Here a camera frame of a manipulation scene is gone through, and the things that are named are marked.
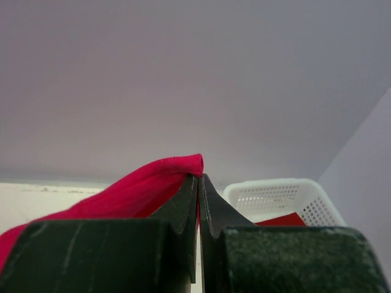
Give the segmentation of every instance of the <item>red fabric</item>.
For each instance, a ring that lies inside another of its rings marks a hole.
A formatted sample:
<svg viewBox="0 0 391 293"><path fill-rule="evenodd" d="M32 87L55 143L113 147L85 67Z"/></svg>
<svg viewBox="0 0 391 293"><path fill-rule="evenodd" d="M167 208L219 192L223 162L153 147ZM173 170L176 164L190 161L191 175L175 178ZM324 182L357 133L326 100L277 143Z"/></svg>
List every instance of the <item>red fabric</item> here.
<svg viewBox="0 0 391 293"><path fill-rule="evenodd" d="M258 226L306 226L303 220L297 213L284 215L282 217L274 218L271 220L255 223Z"/></svg>
<svg viewBox="0 0 391 293"><path fill-rule="evenodd" d="M32 222L54 219L147 217L178 191L188 173L200 177L202 172L201 154L154 161L66 211L47 215ZM13 245L27 225L14 227L0 236L0 272Z"/></svg>

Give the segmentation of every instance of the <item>pink cloth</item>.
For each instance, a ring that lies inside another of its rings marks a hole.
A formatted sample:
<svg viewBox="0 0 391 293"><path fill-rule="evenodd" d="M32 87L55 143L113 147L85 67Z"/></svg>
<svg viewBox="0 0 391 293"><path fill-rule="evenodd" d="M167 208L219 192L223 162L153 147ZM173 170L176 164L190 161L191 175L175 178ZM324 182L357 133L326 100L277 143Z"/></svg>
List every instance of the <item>pink cloth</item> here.
<svg viewBox="0 0 391 293"><path fill-rule="evenodd" d="M32 222L148 217L178 191L188 173L200 177L202 172L201 154L154 161L71 208ZM0 236L0 272L16 240L27 225L14 227Z"/></svg>

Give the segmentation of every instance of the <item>plastic basket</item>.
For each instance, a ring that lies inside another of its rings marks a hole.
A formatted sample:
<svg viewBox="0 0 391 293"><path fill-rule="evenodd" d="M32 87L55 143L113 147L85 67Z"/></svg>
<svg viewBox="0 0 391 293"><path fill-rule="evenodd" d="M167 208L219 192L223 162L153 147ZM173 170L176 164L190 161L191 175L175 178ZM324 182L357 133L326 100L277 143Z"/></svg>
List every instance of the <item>plastic basket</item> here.
<svg viewBox="0 0 391 293"><path fill-rule="evenodd" d="M235 183L224 198L254 223L296 212L307 226L346 226L323 188L309 179Z"/></svg>

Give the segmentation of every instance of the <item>red object in basket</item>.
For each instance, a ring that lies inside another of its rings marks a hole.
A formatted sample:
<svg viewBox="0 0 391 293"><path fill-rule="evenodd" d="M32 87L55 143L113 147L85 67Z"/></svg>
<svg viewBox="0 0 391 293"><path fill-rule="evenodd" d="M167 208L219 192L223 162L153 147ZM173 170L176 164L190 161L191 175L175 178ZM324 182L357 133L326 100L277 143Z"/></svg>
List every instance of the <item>red object in basket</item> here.
<svg viewBox="0 0 391 293"><path fill-rule="evenodd" d="M306 226L300 216L293 212L289 215L255 223L258 226Z"/></svg>
<svg viewBox="0 0 391 293"><path fill-rule="evenodd" d="M201 154L154 161L69 209L32 222L148 217L177 193L188 173L200 177L202 172ZM0 236L0 272L13 245L27 225L14 227Z"/></svg>

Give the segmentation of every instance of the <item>white wall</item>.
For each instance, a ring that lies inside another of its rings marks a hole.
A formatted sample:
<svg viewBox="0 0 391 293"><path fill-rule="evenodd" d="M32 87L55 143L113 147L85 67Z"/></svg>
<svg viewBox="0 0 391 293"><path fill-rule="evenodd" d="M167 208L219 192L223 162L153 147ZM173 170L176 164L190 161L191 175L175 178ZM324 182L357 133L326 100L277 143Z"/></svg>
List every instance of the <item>white wall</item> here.
<svg viewBox="0 0 391 293"><path fill-rule="evenodd" d="M368 237L391 281L391 89L319 183L348 225Z"/></svg>
<svg viewBox="0 0 391 293"><path fill-rule="evenodd" d="M389 0L2 0L0 176L114 181L203 153L318 179L391 84Z"/></svg>

